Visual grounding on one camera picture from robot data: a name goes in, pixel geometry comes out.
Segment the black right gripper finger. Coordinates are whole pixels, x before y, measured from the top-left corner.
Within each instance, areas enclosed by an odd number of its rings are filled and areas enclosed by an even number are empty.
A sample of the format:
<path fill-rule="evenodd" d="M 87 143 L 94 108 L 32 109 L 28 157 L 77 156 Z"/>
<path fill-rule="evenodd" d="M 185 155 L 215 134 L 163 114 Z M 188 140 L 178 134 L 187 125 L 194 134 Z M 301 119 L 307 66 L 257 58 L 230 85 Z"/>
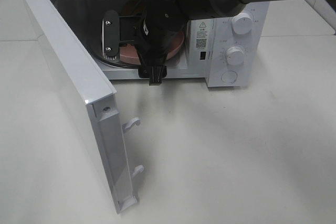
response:
<path fill-rule="evenodd" d="M 102 53 L 107 61 L 120 59 L 120 21 L 119 14 L 108 10 L 102 20 Z"/>
<path fill-rule="evenodd" d="M 160 85 L 167 75 L 167 48 L 160 43 L 143 43 L 136 44 L 136 51 L 140 61 L 139 77 L 148 79 L 150 86 Z"/>

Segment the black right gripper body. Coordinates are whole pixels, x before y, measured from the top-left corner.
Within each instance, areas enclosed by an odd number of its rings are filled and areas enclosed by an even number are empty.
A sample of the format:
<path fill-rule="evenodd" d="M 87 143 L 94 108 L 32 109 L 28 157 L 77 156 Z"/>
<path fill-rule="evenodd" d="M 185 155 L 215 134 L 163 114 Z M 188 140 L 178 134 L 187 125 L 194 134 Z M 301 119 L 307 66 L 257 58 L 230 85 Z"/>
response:
<path fill-rule="evenodd" d="M 168 50 L 189 21 L 182 0 L 139 0 L 141 2 L 145 3 L 142 15 L 120 17 L 121 41 L 135 48 L 136 44 L 160 43 Z"/>

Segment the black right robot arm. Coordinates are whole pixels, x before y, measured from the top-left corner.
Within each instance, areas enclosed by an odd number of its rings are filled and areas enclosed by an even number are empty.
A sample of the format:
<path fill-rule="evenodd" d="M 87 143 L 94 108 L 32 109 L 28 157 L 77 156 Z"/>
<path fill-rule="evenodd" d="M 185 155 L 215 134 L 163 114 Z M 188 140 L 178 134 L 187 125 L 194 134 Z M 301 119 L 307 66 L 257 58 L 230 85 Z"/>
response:
<path fill-rule="evenodd" d="M 233 17 L 249 3 L 279 0 L 140 0 L 140 16 L 109 10 L 102 20 L 102 55 L 119 59 L 119 49 L 132 44 L 140 59 L 138 75 L 151 85 L 167 76 L 167 54 L 174 37 L 190 20 Z M 325 0 L 335 7 L 335 0 Z"/>

